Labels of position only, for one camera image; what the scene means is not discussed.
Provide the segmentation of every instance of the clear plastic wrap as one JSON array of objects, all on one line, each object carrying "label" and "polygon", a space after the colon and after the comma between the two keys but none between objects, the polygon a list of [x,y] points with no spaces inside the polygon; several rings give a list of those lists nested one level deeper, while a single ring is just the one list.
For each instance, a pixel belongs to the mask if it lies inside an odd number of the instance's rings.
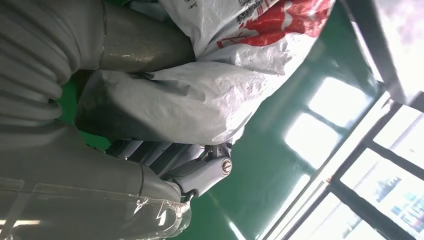
[{"label": "clear plastic wrap", "polygon": [[0,191],[0,237],[18,240],[154,240],[175,237],[189,203],[62,186]]}]

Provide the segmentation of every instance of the gray plastic part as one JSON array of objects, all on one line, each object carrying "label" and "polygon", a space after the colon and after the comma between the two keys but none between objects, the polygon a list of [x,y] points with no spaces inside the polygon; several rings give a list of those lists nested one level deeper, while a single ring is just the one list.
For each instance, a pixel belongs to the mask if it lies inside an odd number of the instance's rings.
[{"label": "gray plastic part", "polygon": [[228,157],[219,157],[208,162],[193,160],[170,171],[167,177],[175,181],[187,194],[195,192],[195,197],[200,197],[230,173],[224,174],[222,166]]},{"label": "gray plastic part", "polygon": [[190,39],[178,28],[129,8],[106,4],[105,9],[102,70],[153,72],[195,60]]}]

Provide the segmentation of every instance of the metal window bar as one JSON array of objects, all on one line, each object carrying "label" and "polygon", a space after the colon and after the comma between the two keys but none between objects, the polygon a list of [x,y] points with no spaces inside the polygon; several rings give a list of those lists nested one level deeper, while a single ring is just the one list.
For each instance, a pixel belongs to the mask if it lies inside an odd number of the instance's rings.
[{"label": "metal window bar", "polygon": [[287,232],[282,240],[289,240],[311,213],[321,204],[321,202],[333,193],[340,201],[347,205],[355,214],[366,221],[372,228],[388,240],[414,240],[415,238],[406,232],[403,228],[393,222],[386,215],[381,213],[377,208],[370,204],[367,200],[360,197],[354,190],[347,187],[340,181],[340,178],[353,165],[358,157],[366,150],[371,149],[385,159],[393,162],[397,166],[405,169],[416,177],[424,181],[424,169],[416,166],[412,162],[398,156],[394,152],[374,142],[376,135],[386,126],[392,117],[399,111],[402,104],[394,102],[390,111],[383,116],[366,134],[361,143],[347,157],[346,161],[336,171],[334,176],[329,181],[329,186],[316,199],[316,201],[306,210],[304,215],[294,224]]},{"label": "metal window bar", "polygon": [[387,160],[390,160],[392,163],[398,165],[399,167],[403,168],[404,170],[408,171],[409,173],[424,181],[424,169],[422,169],[421,167],[397,155],[393,151],[375,143],[374,141],[367,142],[366,146],[376,152],[378,155],[382,156]]},{"label": "metal window bar", "polygon": [[354,190],[343,184],[339,179],[329,185],[330,191],[346,204],[356,215],[367,222],[379,234],[388,240],[414,240],[408,232],[398,226],[386,215],[381,213],[367,200],[360,197]]}]

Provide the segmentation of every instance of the metal bolt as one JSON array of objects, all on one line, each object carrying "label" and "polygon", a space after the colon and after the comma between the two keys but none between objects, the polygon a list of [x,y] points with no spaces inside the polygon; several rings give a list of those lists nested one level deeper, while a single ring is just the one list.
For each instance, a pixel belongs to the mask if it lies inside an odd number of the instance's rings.
[{"label": "metal bolt", "polygon": [[221,166],[222,173],[225,175],[228,175],[231,173],[232,168],[233,168],[233,163],[231,162],[231,160],[228,158],[224,159]]}]

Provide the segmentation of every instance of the bright window light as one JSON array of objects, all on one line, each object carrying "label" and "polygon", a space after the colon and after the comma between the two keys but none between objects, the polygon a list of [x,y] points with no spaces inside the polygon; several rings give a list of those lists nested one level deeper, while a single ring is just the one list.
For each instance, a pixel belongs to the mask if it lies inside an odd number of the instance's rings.
[{"label": "bright window light", "polygon": [[327,77],[308,106],[330,122],[347,127],[357,120],[367,105],[367,96],[360,89]]},{"label": "bright window light", "polygon": [[284,140],[312,167],[318,169],[339,142],[340,135],[313,116],[302,113]]},{"label": "bright window light", "polygon": [[242,232],[236,227],[236,225],[232,221],[229,222],[229,228],[235,234],[238,240],[246,240]]}]

